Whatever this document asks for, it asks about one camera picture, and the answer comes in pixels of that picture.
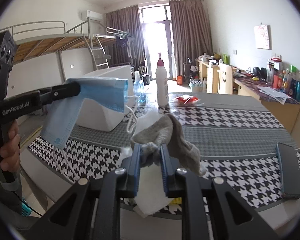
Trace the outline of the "person's left hand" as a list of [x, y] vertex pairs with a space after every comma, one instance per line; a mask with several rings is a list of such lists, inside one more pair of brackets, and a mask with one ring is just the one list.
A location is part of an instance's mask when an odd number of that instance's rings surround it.
[[19, 126], [16, 120], [12, 122], [8, 132], [8, 138], [9, 141], [0, 149], [0, 155], [2, 157], [0, 167], [3, 171], [14, 173], [18, 171], [20, 166], [20, 136]]

